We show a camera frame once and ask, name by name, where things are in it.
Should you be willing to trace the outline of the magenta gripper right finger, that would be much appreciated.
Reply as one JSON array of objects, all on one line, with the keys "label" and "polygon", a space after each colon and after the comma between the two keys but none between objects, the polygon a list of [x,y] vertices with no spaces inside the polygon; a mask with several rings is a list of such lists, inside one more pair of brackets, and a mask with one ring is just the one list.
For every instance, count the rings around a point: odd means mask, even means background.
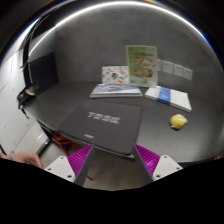
[{"label": "magenta gripper right finger", "polygon": [[182,169],[182,167],[168,155],[159,156],[137,144],[133,147],[133,155],[145,185]]}]

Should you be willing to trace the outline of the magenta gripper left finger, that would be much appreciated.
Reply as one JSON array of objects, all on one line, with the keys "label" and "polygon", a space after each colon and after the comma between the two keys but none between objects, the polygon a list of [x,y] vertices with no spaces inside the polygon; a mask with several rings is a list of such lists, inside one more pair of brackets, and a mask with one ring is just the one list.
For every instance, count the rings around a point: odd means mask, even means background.
[{"label": "magenta gripper left finger", "polygon": [[93,145],[84,147],[68,157],[59,156],[45,171],[82,186],[95,155]]}]

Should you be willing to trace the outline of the person's hand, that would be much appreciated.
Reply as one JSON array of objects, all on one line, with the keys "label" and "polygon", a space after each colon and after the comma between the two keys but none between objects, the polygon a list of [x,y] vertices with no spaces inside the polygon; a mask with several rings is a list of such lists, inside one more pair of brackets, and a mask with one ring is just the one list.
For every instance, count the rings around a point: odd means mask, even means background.
[{"label": "person's hand", "polygon": [[29,162],[36,167],[43,168],[40,158],[36,153],[32,152],[11,153],[10,158],[16,162],[21,163]]}]

